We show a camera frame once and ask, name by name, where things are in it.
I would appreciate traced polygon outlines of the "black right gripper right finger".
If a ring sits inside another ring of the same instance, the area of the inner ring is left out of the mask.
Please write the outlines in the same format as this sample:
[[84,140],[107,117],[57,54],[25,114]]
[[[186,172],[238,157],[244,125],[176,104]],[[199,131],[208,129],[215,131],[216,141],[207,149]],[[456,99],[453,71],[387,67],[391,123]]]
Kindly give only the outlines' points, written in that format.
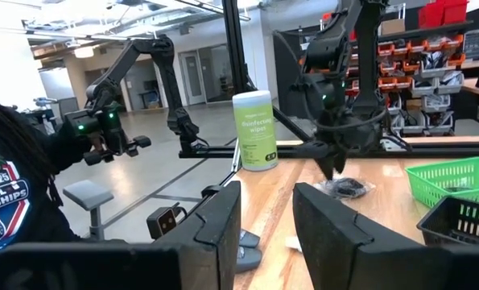
[[307,183],[293,215],[315,289],[479,289],[479,245],[425,246]]

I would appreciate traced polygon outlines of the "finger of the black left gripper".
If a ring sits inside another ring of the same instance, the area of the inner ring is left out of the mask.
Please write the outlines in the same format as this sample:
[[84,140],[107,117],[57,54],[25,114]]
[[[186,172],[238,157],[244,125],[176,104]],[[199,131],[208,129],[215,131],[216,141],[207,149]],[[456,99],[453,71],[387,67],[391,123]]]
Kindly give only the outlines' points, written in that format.
[[334,156],[325,156],[315,159],[319,169],[326,180],[332,180],[334,176]]
[[342,173],[345,169],[346,160],[347,160],[347,153],[345,151],[337,152],[333,159],[334,169],[337,172]]

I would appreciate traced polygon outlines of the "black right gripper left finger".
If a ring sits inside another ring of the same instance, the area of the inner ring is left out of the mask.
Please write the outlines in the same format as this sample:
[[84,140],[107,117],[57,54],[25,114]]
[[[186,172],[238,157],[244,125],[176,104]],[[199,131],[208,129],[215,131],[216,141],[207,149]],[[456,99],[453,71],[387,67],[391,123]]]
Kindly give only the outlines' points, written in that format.
[[20,243],[0,251],[0,290],[231,289],[241,228],[232,181],[152,243]]

